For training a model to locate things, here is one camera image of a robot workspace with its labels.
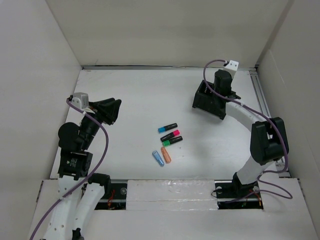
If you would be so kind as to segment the blue cap highlighter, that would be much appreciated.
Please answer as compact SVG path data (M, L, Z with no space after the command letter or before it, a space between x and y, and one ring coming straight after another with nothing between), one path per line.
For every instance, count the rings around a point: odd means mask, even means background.
M163 132L166 132L168 130L175 129L177 127L178 127L177 123L171 123L169 125L165 125L165 126L162 126L162 127L158 128L158 132L159 133L163 133Z

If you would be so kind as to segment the pink cap highlighter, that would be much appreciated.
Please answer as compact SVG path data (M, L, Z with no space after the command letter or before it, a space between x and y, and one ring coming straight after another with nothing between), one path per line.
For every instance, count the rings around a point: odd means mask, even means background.
M166 134L165 136L161 137L160 140L161 140L161 142L165 142L165 141L167 141L169 139L172 139L172 138L178 136L179 134L180 134L180 131L179 130L175 130L175 131L172 131L172 132Z

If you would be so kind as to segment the green cap highlighter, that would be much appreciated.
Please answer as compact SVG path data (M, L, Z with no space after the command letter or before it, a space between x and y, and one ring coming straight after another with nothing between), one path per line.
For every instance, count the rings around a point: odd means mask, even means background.
M180 142L180 141L182 141L182 140L183 140L183 137L182 137L182 136L177 136L177 137L173 137L173 138L171 138L171 139L165 140L165 141L162 143L162 145L163 145L164 147L167 147L167 146L170 146L170 145L172 145L172 144L178 143L178 142Z

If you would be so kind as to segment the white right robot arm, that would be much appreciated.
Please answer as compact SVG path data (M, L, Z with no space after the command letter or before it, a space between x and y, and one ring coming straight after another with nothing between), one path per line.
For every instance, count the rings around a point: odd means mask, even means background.
M227 70L214 74L214 115L221 120L233 117L250 131L249 159L233 175L230 184L216 191L219 198L235 202L259 192L258 180L273 162L288 155L289 144L284 121L250 110L232 90L232 81L233 76Z

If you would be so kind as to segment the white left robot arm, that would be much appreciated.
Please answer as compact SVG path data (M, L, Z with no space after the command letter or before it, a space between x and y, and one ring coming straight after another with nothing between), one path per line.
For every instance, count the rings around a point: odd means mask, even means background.
M58 168L59 199L43 236L44 240L82 240L85 228L101 198L111 194L107 174L90 170L93 154L88 151L97 132L107 137L103 125L113 125L122 101L108 98L89 101L86 93L74 93L66 103L83 115L80 124L67 122L58 130L60 163Z

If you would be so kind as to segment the black desk organizer box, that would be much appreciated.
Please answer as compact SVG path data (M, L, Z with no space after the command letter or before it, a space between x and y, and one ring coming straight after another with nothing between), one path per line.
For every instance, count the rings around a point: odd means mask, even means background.
M221 120L226 116L226 101L215 95L204 80L195 92L192 107L215 115Z

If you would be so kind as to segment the white foam block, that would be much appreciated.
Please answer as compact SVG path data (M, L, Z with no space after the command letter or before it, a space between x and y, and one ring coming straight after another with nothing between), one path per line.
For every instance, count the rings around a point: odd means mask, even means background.
M128 211L214 211L215 182L207 179L129 180Z

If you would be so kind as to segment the aluminium rail right side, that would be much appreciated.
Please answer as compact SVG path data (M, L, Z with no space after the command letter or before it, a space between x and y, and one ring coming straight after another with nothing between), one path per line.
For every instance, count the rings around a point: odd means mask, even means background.
M251 82L255 91L255 95L258 101L260 112L263 113L266 116L271 116L271 113L269 111L269 107L262 89L262 85L260 83L260 79L258 76L258 73L255 69L249 70L249 75L251 78ZM275 168L277 171L283 170L285 166L285 159L282 157L278 161L275 162ZM289 172L289 168L287 168L286 171L282 173L278 173L279 178L291 178L291 174Z

